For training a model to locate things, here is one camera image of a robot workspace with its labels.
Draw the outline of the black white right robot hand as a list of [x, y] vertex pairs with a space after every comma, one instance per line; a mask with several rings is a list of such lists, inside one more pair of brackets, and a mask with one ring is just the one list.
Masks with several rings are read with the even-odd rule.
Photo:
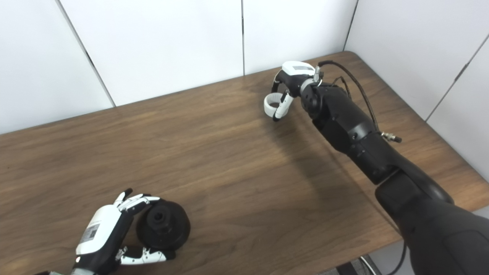
[[303, 61], [285, 61], [276, 73], [270, 95], [264, 99], [264, 110], [275, 122], [280, 121], [304, 89], [321, 83], [319, 67]]

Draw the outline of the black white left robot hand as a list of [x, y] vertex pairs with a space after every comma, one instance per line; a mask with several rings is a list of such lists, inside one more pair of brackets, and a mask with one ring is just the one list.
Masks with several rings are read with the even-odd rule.
[[176, 258], [172, 250], [122, 245], [136, 214], [162, 200], [150, 194], [130, 197], [132, 191], [129, 188], [121, 192], [112, 204], [95, 212], [76, 247], [72, 275], [109, 275], [120, 266], [148, 265]]

